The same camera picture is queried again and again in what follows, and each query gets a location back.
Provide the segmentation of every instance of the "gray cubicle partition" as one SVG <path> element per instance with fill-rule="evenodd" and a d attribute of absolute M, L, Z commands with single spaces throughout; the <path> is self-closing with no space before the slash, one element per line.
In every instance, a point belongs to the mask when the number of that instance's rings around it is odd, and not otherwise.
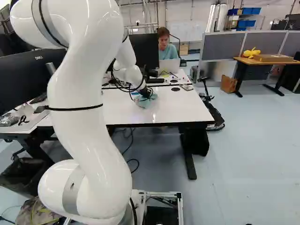
<path fill-rule="evenodd" d="M 256 49 L 262 51 L 261 54 L 277 54 L 285 39 L 285 35 L 285 30 L 248 32 L 243 52 L 256 47 Z"/>
<path fill-rule="evenodd" d="M 300 31 L 289 31 L 281 54 L 294 57 L 300 51 Z"/>
<path fill-rule="evenodd" d="M 205 34 L 202 60 L 232 60 L 239 56 L 244 37 L 244 32 Z"/>
<path fill-rule="evenodd" d="M 219 81 L 221 75 L 232 76 L 236 63 L 226 62 L 241 56 L 245 50 L 261 50 L 262 54 L 294 56 L 300 51 L 300 31 L 252 30 L 237 32 L 204 33 L 197 77 L 210 76 Z"/>

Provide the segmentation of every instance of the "blue bin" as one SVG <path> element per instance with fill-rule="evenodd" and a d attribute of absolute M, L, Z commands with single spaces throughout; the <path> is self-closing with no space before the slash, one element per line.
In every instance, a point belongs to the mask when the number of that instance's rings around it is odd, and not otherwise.
<path fill-rule="evenodd" d="M 247 27 L 247 20 L 239 20 L 238 27 Z"/>
<path fill-rule="evenodd" d="M 246 30 L 246 27 L 238 27 L 237 29 L 236 29 L 236 31 L 245 31 Z"/>
<path fill-rule="evenodd" d="M 229 9 L 227 15 L 237 15 L 238 10 L 238 8 Z"/>
<path fill-rule="evenodd" d="M 251 15 L 252 8 L 243 8 L 243 15 Z"/>
<path fill-rule="evenodd" d="M 246 27 L 254 27 L 256 20 L 248 20 L 246 22 Z"/>
<path fill-rule="evenodd" d="M 252 14 L 253 15 L 259 15 L 262 8 L 252 8 Z"/>

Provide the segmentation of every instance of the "paper bag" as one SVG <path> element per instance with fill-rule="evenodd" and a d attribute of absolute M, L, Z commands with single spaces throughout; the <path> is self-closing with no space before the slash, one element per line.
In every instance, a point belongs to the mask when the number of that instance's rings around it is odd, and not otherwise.
<path fill-rule="evenodd" d="M 222 75 L 221 80 L 221 90 L 225 91 L 226 93 L 230 94 L 235 92 L 237 80 L 226 75 Z"/>

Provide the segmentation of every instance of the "person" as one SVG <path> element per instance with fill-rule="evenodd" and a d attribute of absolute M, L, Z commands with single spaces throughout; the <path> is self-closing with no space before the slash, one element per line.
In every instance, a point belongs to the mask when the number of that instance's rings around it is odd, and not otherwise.
<path fill-rule="evenodd" d="M 160 27 L 157 30 L 159 60 L 178 59 L 177 49 L 169 44 L 170 32 L 166 27 Z"/>

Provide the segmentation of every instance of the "teal shirt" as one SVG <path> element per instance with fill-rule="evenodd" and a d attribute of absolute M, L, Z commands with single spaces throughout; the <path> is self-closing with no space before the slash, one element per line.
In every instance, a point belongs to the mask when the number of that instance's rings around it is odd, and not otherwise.
<path fill-rule="evenodd" d="M 159 50 L 159 60 L 178 59 L 177 49 L 174 45 L 168 44 L 164 51 Z"/>

